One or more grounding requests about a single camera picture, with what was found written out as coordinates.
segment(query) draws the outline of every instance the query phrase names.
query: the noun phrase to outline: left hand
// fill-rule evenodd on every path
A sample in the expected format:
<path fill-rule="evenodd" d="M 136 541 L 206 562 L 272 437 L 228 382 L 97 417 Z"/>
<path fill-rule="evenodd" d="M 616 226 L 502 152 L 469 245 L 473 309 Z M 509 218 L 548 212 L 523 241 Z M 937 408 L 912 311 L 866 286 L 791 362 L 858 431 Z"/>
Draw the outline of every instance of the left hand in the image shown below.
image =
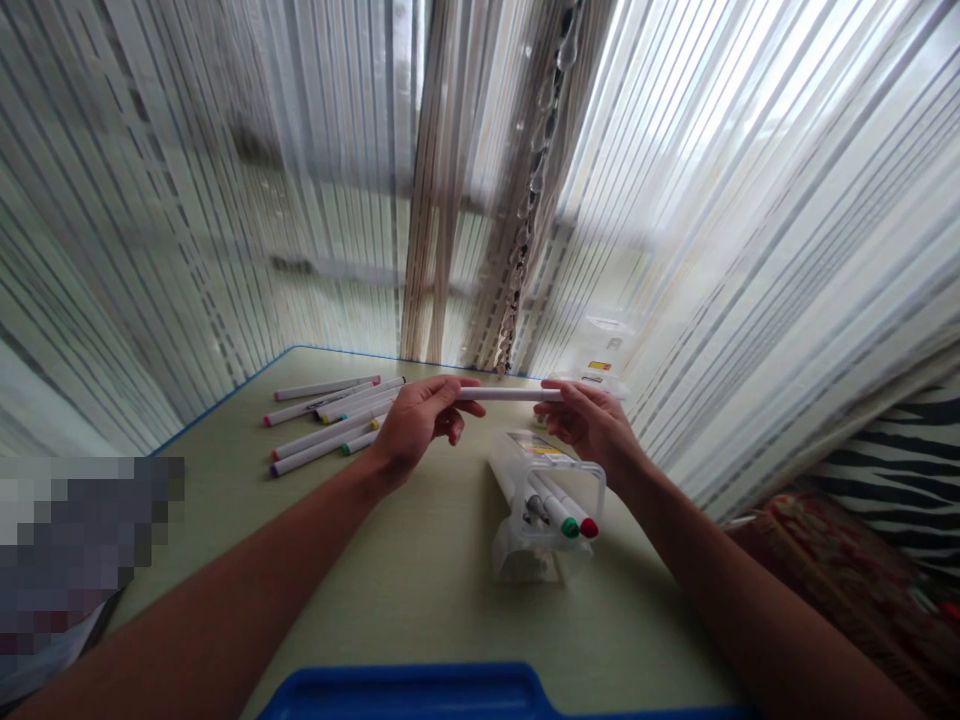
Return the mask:
<path fill-rule="evenodd" d="M 479 380 L 437 375 L 405 385 L 397 396 L 376 442 L 367 451 L 403 482 L 427 451 L 430 441 L 446 435 L 456 446 L 463 432 L 460 410 L 476 417 L 487 411 L 473 400 L 458 401 L 461 387 L 476 387 Z"/>

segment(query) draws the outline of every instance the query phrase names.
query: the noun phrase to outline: forearm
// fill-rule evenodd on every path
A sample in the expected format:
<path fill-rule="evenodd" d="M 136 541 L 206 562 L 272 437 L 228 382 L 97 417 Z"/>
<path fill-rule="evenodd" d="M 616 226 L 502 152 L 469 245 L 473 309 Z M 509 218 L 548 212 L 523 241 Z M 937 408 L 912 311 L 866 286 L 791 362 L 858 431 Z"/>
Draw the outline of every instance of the forearm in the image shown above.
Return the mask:
<path fill-rule="evenodd" d="M 385 491 L 361 457 L 145 610 L 15 717 L 234 718 Z"/>
<path fill-rule="evenodd" d="M 768 717 L 919 718 L 875 665 L 649 461 L 622 499 Z"/>

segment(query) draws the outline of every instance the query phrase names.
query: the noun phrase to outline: green marker cap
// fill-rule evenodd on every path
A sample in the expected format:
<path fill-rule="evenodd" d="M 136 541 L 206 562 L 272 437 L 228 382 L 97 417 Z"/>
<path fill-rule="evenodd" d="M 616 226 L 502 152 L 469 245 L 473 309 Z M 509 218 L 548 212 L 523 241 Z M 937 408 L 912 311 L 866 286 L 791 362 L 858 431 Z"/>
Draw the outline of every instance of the green marker cap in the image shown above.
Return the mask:
<path fill-rule="evenodd" d="M 560 532 L 568 538 L 580 536 L 580 528 L 577 527 L 577 521 L 573 518 L 567 518 L 563 521 L 563 525 L 560 526 Z"/>

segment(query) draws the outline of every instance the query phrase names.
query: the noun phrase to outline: blue plastic tray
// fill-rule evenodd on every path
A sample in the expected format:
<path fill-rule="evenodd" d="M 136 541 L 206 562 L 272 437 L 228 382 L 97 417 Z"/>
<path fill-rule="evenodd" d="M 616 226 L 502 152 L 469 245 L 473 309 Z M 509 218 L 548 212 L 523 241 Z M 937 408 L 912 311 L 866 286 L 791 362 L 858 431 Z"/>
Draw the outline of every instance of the blue plastic tray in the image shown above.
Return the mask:
<path fill-rule="evenodd" d="M 561 715 L 547 700 L 526 663 L 304 668 L 283 681 L 260 715 L 261 720 L 566 717 L 571 716 Z M 750 705 L 735 705 L 576 717 L 742 720 L 760 714 Z"/>

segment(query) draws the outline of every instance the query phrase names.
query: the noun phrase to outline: zebra print fabric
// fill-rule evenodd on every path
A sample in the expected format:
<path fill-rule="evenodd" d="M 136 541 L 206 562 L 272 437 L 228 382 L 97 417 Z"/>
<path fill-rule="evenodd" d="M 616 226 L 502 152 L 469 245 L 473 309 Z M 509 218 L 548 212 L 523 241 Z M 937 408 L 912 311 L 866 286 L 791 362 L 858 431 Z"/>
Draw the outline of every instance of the zebra print fabric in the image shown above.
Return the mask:
<path fill-rule="evenodd" d="M 807 479 L 960 588 L 960 375 L 877 417 Z"/>

